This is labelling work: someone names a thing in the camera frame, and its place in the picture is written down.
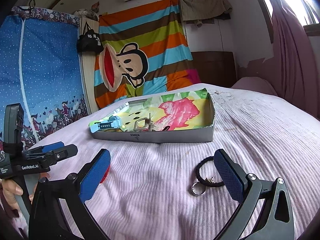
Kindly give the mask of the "person's left hand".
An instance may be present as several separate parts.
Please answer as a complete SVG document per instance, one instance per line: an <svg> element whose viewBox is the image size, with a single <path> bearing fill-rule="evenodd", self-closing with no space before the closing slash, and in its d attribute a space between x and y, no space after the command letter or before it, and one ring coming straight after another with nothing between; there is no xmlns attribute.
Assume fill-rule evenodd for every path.
<svg viewBox="0 0 320 240"><path fill-rule="evenodd" d="M3 195L9 206L13 210L20 210L19 204L17 203L16 196L23 194L22 188L11 179L2 179L1 184L3 187Z"/></svg>

